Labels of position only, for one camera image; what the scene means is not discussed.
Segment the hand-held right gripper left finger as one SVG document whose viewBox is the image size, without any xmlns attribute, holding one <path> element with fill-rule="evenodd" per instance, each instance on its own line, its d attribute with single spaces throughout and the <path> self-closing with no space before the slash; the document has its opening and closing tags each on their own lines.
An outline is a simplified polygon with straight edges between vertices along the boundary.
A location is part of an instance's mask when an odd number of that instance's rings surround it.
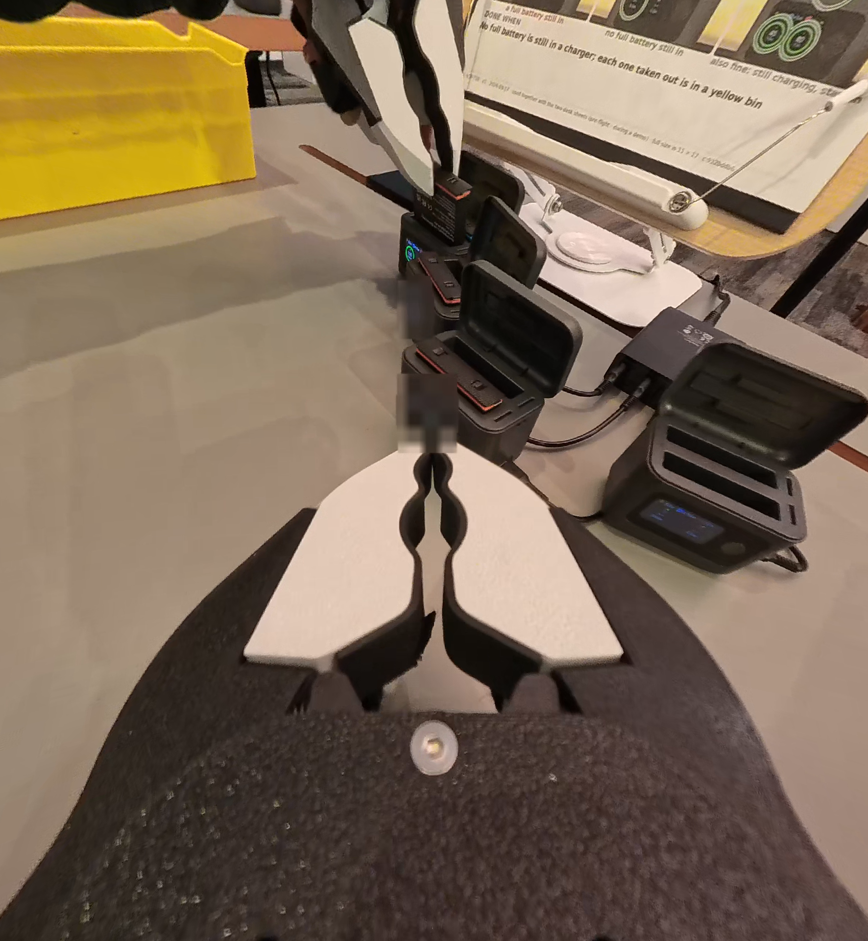
<svg viewBox="0 0 868 941">
<path fill-rule="evenodd" d="M 251 663 L 399 677 L 429 629 L 417 546 L 429 455 L 395 451 L 318 506 L 243 655 Z"/>
</svg>

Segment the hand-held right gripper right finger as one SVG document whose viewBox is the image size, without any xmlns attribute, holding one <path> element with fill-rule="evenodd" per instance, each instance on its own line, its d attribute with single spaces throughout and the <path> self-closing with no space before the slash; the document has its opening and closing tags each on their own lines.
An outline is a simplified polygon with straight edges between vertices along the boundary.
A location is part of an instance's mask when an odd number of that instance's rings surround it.
<svg viewBox="0 0 868 941">
<path fill-rule="evenodd" d="M 444 588 L 460 624 L 511 643 L 540 672 L 618 662 L 623 647 L 546 502 L 468 449 L 445 454 L 438 472 Z"/>
</svg>

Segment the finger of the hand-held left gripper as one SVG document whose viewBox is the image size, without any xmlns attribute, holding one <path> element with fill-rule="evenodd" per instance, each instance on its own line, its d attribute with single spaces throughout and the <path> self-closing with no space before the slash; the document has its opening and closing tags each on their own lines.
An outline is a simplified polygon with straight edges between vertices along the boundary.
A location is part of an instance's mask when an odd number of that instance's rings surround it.
<svg viewBox="0 0 868 941">
<path fill-rule="evenodd" d="M 440 170 L 440 4 L 358 2 L 354 49 L 369 135 L 414 189 Z"/>
<path fill-rule="evenodd" d="M 457 168 L 464 130 L 462 5 L 423 2 L 423 98 L 440 167 Z"/>
</svg>

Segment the red-edged black battery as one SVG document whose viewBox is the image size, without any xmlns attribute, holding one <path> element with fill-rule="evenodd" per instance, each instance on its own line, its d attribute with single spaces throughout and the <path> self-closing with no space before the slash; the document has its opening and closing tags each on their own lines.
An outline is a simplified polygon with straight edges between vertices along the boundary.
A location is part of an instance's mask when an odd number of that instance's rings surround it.
<svg viewBox="0 0 868 941">
<path fill-rule="evenodd" d="M 467 239 L 467 220 L 472 208 L 472 187 L 461 177 L 438 168 L 433 179 L 428 219 L 430 226 L 451 245 Z"/>
<path fill-rule="evenodd" d="M 434 371 L 452 376 L 458 391 L 482 413 L 503 403 L 503 394 L 445 344 L 433 340 L 421 342 L 415 348 L 415 355 Z"/>
</svg>

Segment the black battery charger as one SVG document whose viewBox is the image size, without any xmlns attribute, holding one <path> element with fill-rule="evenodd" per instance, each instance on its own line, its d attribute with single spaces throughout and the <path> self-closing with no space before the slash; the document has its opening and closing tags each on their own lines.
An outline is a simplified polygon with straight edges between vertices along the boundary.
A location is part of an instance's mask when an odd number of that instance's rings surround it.
<svg viewBox="0 0 868 941">
<path fill-rule="evenodd" d="M 405 336 L 423 340 L 457 327 L 468 265 L 489 263 L 531 289 L 546 257 L 545 243 L 533 229 L 503 200 L 486 196 L 463 252 L 421 250 L 407 263 L 402 307 Z"/>
<path fill-rule="evenodd" d="M 600 520 L 705 572 L 804 573 L 794 472 L 866 417 L 854 388 L 735 342 L 707 347 L 612 465 Z"/>
<path fill-rule="evenodd" d="M 415 355 L 424 341 L 443 343 L 493 384 L 503 403 L 482 413 L 456 388 L 457 442 L 503 465 L 522 453 L 547 400 L 562 392 L 581 347 L 580 324 L 555 303 L 486 262 L 467 266 L 456 328 L 412 341 L 403 374 L 433 375 Z"/>
<path fill-rule="evenodd" d="M 493 196 L 503 202 L 515 214 L 522 208 L 524 187 L 522 182 L 506 169 L 481 156 L 464 150 L 460 157 L 459 177 L 472 187 L 472 208 L 467 220 L 467 239 L 459 245 L 451 245 L 430 226 L 428 208 L 430 195 L 415 189 L 413 211 L 405 212 L 401 218 L 397 270 L 404 276 L 410 262 L 426 251 L 434 251 L 445 257 L 467 260 L 475 229 L 487 197 Z"/>
</svg>

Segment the yellow plastic bin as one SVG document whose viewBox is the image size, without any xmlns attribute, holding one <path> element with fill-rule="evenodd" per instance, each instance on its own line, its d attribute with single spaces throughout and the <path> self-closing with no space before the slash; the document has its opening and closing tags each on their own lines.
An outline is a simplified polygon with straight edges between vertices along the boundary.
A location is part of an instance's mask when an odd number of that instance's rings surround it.
<svg viewBox="0 0 868 941">
<path fill-rule="evenodd" d="M 246 53 L 196 24 L 0 21 L 0 220 L 254 178 Z"/>
</svg>

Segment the black usb hub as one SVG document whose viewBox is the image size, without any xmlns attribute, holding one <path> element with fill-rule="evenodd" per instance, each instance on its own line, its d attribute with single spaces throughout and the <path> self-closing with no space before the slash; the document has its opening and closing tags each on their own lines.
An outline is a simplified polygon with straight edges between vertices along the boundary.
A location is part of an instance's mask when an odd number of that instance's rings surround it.
<svg viewBox="0 0 868 941">
<path fill-rule="evenodd" d="M 637 400 L 657 410 L 663 395 L 703 349 L 733 341 L 715 324 L 667 308 L 616 354 L 605 371 L 605 386 L 631 395 L 645 385 Z"/>
</svg>

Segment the instruction board on stand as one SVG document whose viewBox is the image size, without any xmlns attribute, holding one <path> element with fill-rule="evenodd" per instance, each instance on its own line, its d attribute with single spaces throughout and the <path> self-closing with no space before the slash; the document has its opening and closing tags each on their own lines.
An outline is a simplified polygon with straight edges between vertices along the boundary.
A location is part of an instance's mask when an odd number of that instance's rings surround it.
<svg viewBox="0 0 868 941">
<path fill-rule="evenodd" d="M 800 214 L 868 133 L 868 2 L 488 2 L 468 93 Z"/>
</svg>

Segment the white stand base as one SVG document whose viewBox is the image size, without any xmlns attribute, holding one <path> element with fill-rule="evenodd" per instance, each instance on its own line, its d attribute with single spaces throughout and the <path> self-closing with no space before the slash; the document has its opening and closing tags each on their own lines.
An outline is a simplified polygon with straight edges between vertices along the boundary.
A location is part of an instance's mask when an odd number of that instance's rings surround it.
<svg viewBox="0 0 868 941">
<path fill-rule="evenodd" d="M 642 225 L 649 242 L 643 248 L 563 209 L 552 183 L 511 172 L 525 191 L 519 216 L 546 251 L 538 279 L 574 305 L 618 325 L 645 327 L 701 289 L 702 278 L 673 261 L 675 241 L 660 229 Z"/>
</svg>

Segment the wooden sign board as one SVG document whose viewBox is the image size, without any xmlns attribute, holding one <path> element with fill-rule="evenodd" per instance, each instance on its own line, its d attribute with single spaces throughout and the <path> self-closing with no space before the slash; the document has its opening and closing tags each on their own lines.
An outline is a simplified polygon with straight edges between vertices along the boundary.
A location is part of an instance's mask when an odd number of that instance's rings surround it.
<svg viewBox="0 0 868 941">
<path fill-rule="evenodd" d="M 771 203 L 735 192 L 726 186 L 726 180 L 712 183 L 703 192 L 697 193 L 690 184 L 700 183 L 699 178 L 678 176 L 673 172 L 672 177 L 666 179 L 653 172 L 659 165 L 639 158 L 626 149 L 594 144 L 588 137 L 550 122 L 523 116 L 521 112 L 502 106 L 496 107 L 489 100 L 471 98 L 468 93 L 470 65 L 475 56 L 485 3 L 488 2 L 466 2 L 469 7 L 465 30 L 467 101 L 497 110 L 541 135 L 589 155 L 647 171 L 692 190 L 709 207 L 709 219 L 704 226 L 694 231 L 665 232 L 676 241 L 722 257 L 757 258 L 781 253 L 832 225 L 851 208 L 868 185 L 868 133 L 804 212 L 793 214 Z"/>
</svg>

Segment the black metal stand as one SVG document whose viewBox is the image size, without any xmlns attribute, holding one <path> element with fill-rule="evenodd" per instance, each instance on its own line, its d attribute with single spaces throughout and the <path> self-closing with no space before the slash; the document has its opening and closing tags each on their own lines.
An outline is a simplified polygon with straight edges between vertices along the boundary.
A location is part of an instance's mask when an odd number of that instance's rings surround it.
<svg viewBox="0 0 868 941">
<path fill-rule="evenodd" d="M 788 318 L 868 231 L 868 197 L 772 305 L 771 313 Z"/>
</svg>

